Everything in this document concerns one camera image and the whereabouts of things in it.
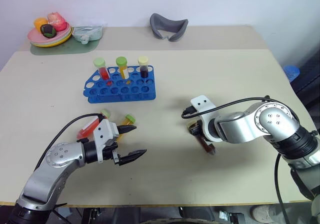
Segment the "person's foot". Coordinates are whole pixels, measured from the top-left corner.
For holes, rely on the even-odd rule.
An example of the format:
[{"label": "person's foot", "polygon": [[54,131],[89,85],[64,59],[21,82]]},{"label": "person's foot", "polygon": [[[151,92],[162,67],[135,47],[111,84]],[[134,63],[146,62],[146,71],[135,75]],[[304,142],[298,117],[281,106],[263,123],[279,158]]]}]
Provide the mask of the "person's foot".
[{"label": "person's foot", "polygon": [[251,216],[254,220],[259,223],[274,223],[271,216],[269,215],[270,205],[259,205],[255,206],[251,210]]}]

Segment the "test tube with red liquid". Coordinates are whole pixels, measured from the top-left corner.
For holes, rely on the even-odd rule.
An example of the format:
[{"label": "test tube with red liquid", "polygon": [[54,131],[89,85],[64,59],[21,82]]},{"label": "test tube with red liquid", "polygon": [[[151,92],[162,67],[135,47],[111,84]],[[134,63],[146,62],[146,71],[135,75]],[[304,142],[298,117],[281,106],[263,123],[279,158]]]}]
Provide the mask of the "test tube with red liquid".
[{"label": "test tube with red liquid", "polygon": [[[106,109],[102,109],[100,113],[104,116],[105,119],[110,118],[111,114]],[[91,121],[89,121],[76,135],[76,138],[82,139],[87,138],[91,133],[94,132],[96,127],[99,125],[99,118],[95,116]]]},{"label": "test tube with red liquid", "polygon": [[94,59],[93,64],[98,69],[99,74],[103,80],[110,79],[110,74],[108,72],[108,69],[106,68],[106,62],[103,58],[98,57]]}]

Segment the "blue object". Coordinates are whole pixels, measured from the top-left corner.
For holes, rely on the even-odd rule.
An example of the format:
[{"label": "blue object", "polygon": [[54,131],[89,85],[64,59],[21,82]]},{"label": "blue object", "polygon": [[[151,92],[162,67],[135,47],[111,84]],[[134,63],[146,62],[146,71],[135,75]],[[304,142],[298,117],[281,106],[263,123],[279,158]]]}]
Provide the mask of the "blue object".
[{"label": "blue object", "polygon": [[294,79],[296,79],[297,76],[300,75],[300,70],[298,67],[293,65],[286,65],[284,68],[284,73],[289,79],[289,82],[292,82]]},{"label": "blue object", "polygon": [[83,95],[89,103],[146,101],[156,98],[153,66],[148,66],[148,77],[142,78],[139,66],[128,66],[129,79],[122,79],[118,67],[108,67],[110,79],[103,80],[96,71],[84,85]]}]

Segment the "yellow plate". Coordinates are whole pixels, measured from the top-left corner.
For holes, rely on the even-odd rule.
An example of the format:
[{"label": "yellow plate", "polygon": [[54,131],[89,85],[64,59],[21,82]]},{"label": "yellow plate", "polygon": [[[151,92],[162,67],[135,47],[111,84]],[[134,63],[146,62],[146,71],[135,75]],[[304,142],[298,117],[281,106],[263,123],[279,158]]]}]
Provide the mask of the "yellow plate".
[{"label": "yellow plate", "polygon": [[62,39],[62,40],[60,40],[60,41],[58,41],[58,42],[56,42],[56,43],[49,44],[49,45],[37,45],[37,44],[33,44],[33,43],[32,43],[32,45],[34,45],[34,46],[36,46],[36,47],[39,47],[39,48],[51,48],[51,47],[58,46],[58,45],[60,45],[61,43],[64,43],[66,40],[68,40],[68,39],[71,37],[72,31],[73,31],[73,28],[71,27],[71,31],[70,31],[69,35],[67,35],[64,39]]}]

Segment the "pink toy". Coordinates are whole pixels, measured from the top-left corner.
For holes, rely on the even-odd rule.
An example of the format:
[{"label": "pink toy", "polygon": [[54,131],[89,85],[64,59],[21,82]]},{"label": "pink toy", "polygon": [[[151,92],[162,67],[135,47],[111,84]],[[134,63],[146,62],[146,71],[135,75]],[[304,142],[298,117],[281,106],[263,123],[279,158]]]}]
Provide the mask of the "pink toy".
[{"label": "pink toy", "polygon": [[67,28],[66,20],[58,13],[52,12],[48,14],[48,23],[51,24],[57,32],[63,31]]}]

